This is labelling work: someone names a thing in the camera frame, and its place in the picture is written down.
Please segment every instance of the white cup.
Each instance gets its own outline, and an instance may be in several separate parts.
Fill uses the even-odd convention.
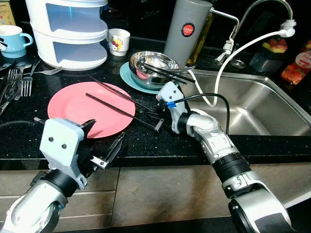
[[[124,56],[130,43],[130,33],[123,29],[113,28],[108,30],[108,42],[111,54]]]

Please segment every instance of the pink plate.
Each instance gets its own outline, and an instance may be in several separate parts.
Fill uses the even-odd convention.
[[[108,84],[118,91],[127,94],[121,88]],[[88,138],[107,137],[125,129],[132,121],[125,116],[86,96],[89,93],[123,111],[135,115],[135,104],[108,90],[96,82],[76,83],[58,91],[48,106],[49,118],[66,118],[78,124],[95,119]]]

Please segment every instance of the black cable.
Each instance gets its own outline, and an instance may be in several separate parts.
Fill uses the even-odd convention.
[[[9,122],[5,122],[3,124],[0,124],[0,129],[4,128],[6,126],[16,125],[16,124],[28,124],[29,126],[32,126],[33,121],[32,120],[13,120],[13,121],[9,121]]]
[[[225,133],[227,135],[229,135],[230,108],[229,108],[229,103],[224,96],[222,96],[220,94],[216,94],[216,93],[203,93],[203,94],[192,95],[192,96],[188,96],[188,97],[183,98],[183,99],[175,100],[174,103],[179,103],[179,102],[191,100],[191,99],[202,97],[202,96],[216,96],[216,97],[221,98],[225,102],[225,107],[227,109],[227,121],[226,121],[226,125],[225,125]]]
[[[44,121],[40,120],[38,118],[34,118],[33,120],[13,120],[13,121],[8,121],[3,124],[0,124],[0,130],[6,126],[11,126],[11,125],[18,125],[18,124],[27,124],[29,127],[33,128],[34,125],[44,125]]]

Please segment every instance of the white plastic drawer organizer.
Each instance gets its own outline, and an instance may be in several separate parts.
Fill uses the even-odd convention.
[[[53,67],[87,70],[107,59],[100,41],[108,28],[100,19],[107,0],[26,0],[38,55]]]

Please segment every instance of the gray thermos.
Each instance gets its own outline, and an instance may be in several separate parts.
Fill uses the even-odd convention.
[[[206,22],[212,4],[205,0],[177,0],[164,54],[184,67]]]

